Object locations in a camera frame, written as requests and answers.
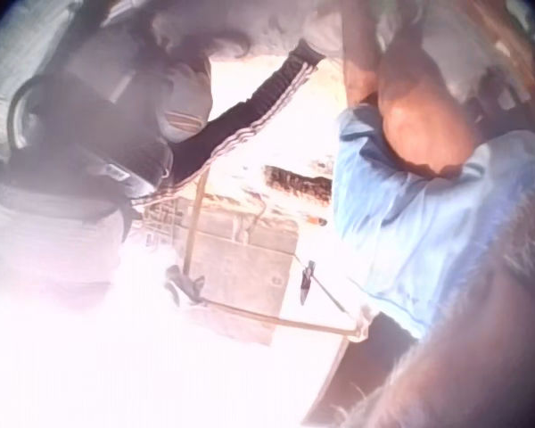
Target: white stripe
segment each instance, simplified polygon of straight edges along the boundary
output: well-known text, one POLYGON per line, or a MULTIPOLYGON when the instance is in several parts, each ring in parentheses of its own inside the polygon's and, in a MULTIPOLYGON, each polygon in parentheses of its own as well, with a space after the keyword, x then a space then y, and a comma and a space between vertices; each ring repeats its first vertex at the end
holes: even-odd
POLYGON ((123 78, 109 97, 109 101, 111 101, 112 103, 116 103, 117 100, 120 99, 120 97, 123 95, 123 92, 125 92, 125 89, 127 89, 128 84, 131 83, 131 80, 133 79, 135 74, 136 71, 133 70, 127 75, 123 76, 123 78))

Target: dirt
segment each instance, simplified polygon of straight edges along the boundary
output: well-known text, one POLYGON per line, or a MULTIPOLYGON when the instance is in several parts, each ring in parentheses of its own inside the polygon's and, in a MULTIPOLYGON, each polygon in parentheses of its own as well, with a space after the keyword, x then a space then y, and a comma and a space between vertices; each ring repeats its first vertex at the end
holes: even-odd
POLYGON ((264 169, 266 184, 280 192, 291 194, 309 202, 328 206, 331 202, 332 181, 325 177, 304 177, 286 169, 267 166, 264 169))

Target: man's arm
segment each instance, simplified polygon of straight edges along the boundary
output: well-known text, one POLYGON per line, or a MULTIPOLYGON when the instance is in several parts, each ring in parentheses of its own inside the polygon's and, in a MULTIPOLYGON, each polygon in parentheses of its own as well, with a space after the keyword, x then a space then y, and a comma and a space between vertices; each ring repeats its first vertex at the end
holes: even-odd
POLYGON ((174 155, 171 175, 149 201, 169 197, 196 179, 217 157, 259 133, 285 107, 324 58, 300 40, 284 64, 244 103, 212 120, 197 135, 170 144, 174 155))

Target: person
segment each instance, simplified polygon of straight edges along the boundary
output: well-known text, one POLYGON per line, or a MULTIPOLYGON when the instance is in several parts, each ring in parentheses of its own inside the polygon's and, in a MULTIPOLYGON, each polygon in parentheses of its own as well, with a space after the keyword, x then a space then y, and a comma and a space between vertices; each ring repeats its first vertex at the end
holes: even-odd
POLYGON ((369 3, 342 2, 336 253, 418 344, 344 427, 535 426, 535 134, 482 141, 421 47, 419 3, 398 2, 384 53, 369 3))
MULTIPOLYGON (((224 44, 242 42, 240 46, 243 39, 234 32, 187 35, 170 46, 156 43, 161 37, 154 37, 155 31, 143 20, 103 27, 69 55, 63 68, 112 101, 129 123, 159 135, 172 151, 169 176, 155 194, 137 204, 174 197, 218 156, 259 133, 323 59, 301 40, 250 99, 208 122, 209 56, 223 46, 220 39, 224 44), (139 28, 139 22, 148 27, 139 28)), ((132 201, 120 198, 116 203, 114 195, 103 192, 76 196, 49 187, 29 188, 29 181, 53 181, 36 180, 49 177, 49 165, 40 157, 34 162, 21 165, 25 180, 0 174, 0 292, 90 308, 111 288, 119 248, 135 214, 132 201)), ((72 183, 63 184, 73 190, 72 183)))

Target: light blue shirt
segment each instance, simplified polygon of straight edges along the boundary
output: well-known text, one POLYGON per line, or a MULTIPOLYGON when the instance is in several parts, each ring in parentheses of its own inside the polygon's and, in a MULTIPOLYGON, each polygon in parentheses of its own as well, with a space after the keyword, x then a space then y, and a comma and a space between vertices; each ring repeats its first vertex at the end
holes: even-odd
POLYGON ((378 110, 339 118, 333 227, 345 274, 371 303, 420 339, 451 290, 476 269, 499 228, 535 190, 535 134, 480 145, 455 179, 400 170, 378 110))

